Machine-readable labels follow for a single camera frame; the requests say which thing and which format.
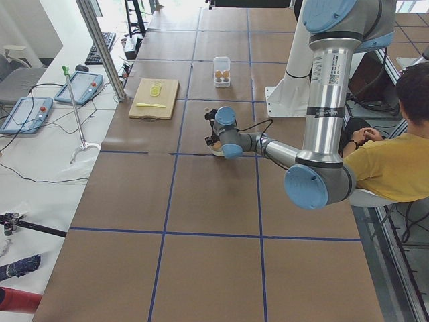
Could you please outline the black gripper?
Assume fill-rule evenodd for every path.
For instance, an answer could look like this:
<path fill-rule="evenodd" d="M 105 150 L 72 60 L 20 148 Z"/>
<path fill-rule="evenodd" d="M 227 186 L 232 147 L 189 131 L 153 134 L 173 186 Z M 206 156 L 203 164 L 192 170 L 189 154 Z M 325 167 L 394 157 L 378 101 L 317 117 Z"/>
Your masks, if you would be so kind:
<path fill-rule="evenodd" d="M 209 121 L 210 128 L 212 130 L 211 135 L 204 138 L 207 145 L 215 145 L 219 141 L 219 136 L 215 133 L 216 113 L 217 113 L 217 110 L 211 110 L 204 115 L 204 119 Z"/>

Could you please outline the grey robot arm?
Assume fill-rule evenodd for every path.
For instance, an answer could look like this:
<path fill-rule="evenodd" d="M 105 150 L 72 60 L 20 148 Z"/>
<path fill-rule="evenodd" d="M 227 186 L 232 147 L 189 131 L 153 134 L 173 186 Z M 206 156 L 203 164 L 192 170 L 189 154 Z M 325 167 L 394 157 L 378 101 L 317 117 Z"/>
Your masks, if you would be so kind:
<path fill-rule="evenodd" d="M 390 45 L 395 11 L 395 1 L 303 1 L 284 78 L 266 94 L 270 116 L 306 117 L 302 148 L 240 130 L 234 110 L 221 107 L 205 116 L 213 154 L 255 152 L 284 166 L 286 193 L 303 209 L 346 199 L 356 178 L 339 155 L 339 140 L 352 57 Z"/>

